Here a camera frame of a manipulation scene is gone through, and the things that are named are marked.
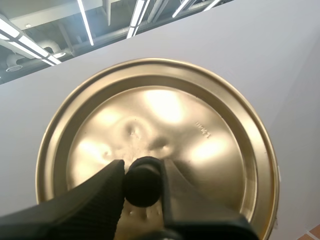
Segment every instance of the ceiling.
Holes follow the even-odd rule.
[[[217,5],[231,2],[221,0]],[[77,0],[0,0],[0,14],[50,54],[66,53],[61,62],[127,37],[137,0],[82,0],[94,45],[90,45]],[[180,0],[150,0],[136,34],[202,12],[213,0],[189,0],[173,18]],[[0,84],[48,68],[0,39]]]

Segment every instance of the metal can lid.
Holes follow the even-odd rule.
[[[94,75],[63,102],[40,146],[38,202],[72,189],[114,159],[172,159],[207,198],[271,233],[279,176],[268,134],[246,99],[201,67],[147,58]],[[125,202],[115,239],[162,227],[161,204]]]

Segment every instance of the gray wall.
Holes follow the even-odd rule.
[[[110,65],[159,57],[207,68],[251,102],[281,171],[271,238],[298,238],[320,224],[319,12],[319,0],[236,0],[0,85],[0,214],[36,203],[38,148],[74,88]]]

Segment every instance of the fluorescent light fixture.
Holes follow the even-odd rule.
[[[140,13],[142,11],[142,8],[144,7],[145,1],[144,0],[138,0],[138,2],[136,3],[134,12],[133,12],[133,16],[132,16],[132,20],[131,20],[131,26],[135,27],[137,26],[138,20],[139,20],[139,16]]]
[[[181,3],[181,5],[178,7],[177,10],[175,10],[174,14],[172,15],[172,17],[174,18],[175,16],[178,15],[178,13],[181,12],[181,10],[187,5],[187,3],[189,3],[190,0],[183,0],[183,2]]]
[[[54,62],[55,64],[60,64],[61,61],[56,59],[54,56],[49,56],[48,59],[51,61],[51,62]]]
[[[51,66],[54,66],[53,63],[51,63],[51,62],[49,62],[49,61],[47,61],[47,60],[45,60],[45,59],[41,59],[41,60],[44,61],[46,64],[49,64],[49,65],[51,65]]]
[[[139,28],[139,26],[137,26],[137,27],[135,28],[134,33],[133,33],[133,36],[136,35],[136,33],[137,33],[137,31],[138,31],[138,28]]]
[[[134,30],[135,30],[134,27],[129,28],[128,35],[126,36],[127,39],[133,37]]]
[[[138,26],[140,25],[140,23],[142,22],[142,19],[144,18],[144,15],[145,15],[145,13],[146,13],[146,11],[147,11],[147,7],[148,7],[149,3],[150,3],[150,0],[147,0],[147,1],[146,1],[146,4],[145,4],[145,6],[144,6],[144,9],[143,9],[141,18],[140,18],[140,20],[139,20]]]
[[[2,39],[2,40],[9,40],[9,38],[7,38],[6,36],[3,36],[1,33],[0,33],[0,39]]]
[[[10,41],[9,42],[11,45],[15,46],[16,48],[26,52],[27,54],[30,54],[31,56],[37,58],[37,59],[41,59],[40,56],[38,56],[37,54],[33,53],[32,51],[29,51],[28,49],[26,49],[25,47],[21,46],[20,44],[14,42],[14,41]]]
[[[88,34],[91,46],[93,46],[94,45],[94,41],[92,40],[92,36],[91,36],[91,32],[90,32],[87,16],[86,16],[86,13],[85,13],[85,8],[84,8],[84,5],[82,3],[82,0],[78,0],[78,4],[79,4],[80,12],[81,12],[81,15],[82,15],[82,18],[83,18],[83,22],[84,22],[86,33]]]
[[[14,38],[18,37],[19,35],[19,31],[17,29],[15,29],[13,26],[3,21],[1,18],[0,18],[0,29]]]
[[[42,47],[37,45],[35,42],[31,41],[26,36],[22,36],[19,39],[19,42],[23,43],[24,45],[28,46],[29,48],[31,48],[32,50],[36,51],[38,54],[44,57],[47,57],[49,55],[49,53],[46,50],[44,50]]]
[[[217,5],[221,0],[214,0],[212,3],[209,4],[203,11],[207,11],[209,9],[212,9],[215,5]]]

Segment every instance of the can rim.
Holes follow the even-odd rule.
[[[40,192],[42,191],[39,186],[39,174],[40,174],[40,168],[41,164],[43,164],[42,156],[44,155],[46,145],[48,145],[48,140],[51,138],[51,133],[56,127],[56,123],[59,120],[59,117],[61,114],[63,114],[65,107],[68,105],[70,101],[72,101],[77,95],[78,92],[80,92],[82,89],[85,89],[87,86],[91,85],[95,81],[99,80],[103,76],[115,72],[117,70],[133,67],[135,65],[141,65],[141,64],[148,64],[148,63],[159,63],[159,64],[174,64],[179,65],[187,69],[196,70],[197,72],[201,72],[202,74],[207,75],[210,78],[214,78],[217,82],[224,85],[227,90],[241,103],[241,105],[246,109],[248,114],[250,115],[251,119],[254,121],[257,129],[259,130],[261,137],[263,139],[264,145],[266,147],[267,153],[269,155],[270,161],[272,162],[272,172],[273,172],[273,186],[274,191],[273,193],[273,203],[272,203],[272,210],[271,210],[271,218],[269,220],[268,226],[265,230],[265,236],[264,239],[268,239],[270,237],[270,234],[272,232],[273,225],[276,220],[278,205],[279,205],[279,192],[280,192],[280,183],[279,183],[279,171],[278,171],[278,163],[277,158],[274,152],[274,148],[272,146],[270,137],[268,135],[268,132],[263,125],[261,119],[259,118],[259,115],[254,110],[252,105],[246,100],[246,98],[229,82],[227,82],[225,79],[220,77],[219,75],[203,68],[197,65],[194,65],[192,63],[188,63],[185,61],[178,61],[178,60],[171,60],[171,59],[164,59],[164,58],[140,58],[140,59],[134,59],[130,61],[125,61],[122,63],[115,64],[113,66],[110,66],[93,76],[91,76],[89,79],[85,80],[83,83],[81,83],[77,88],[75,88],[68,97],[62,102],[58,110],[53,115],[51,121],[49,122],[43,138],[40,143],[38,155],[37,155],[37,161],[36,161],[36,171],[35,171],[35,193],[36,193],[36,202],[37,204],[44,202],[45,199],[41,199]]]

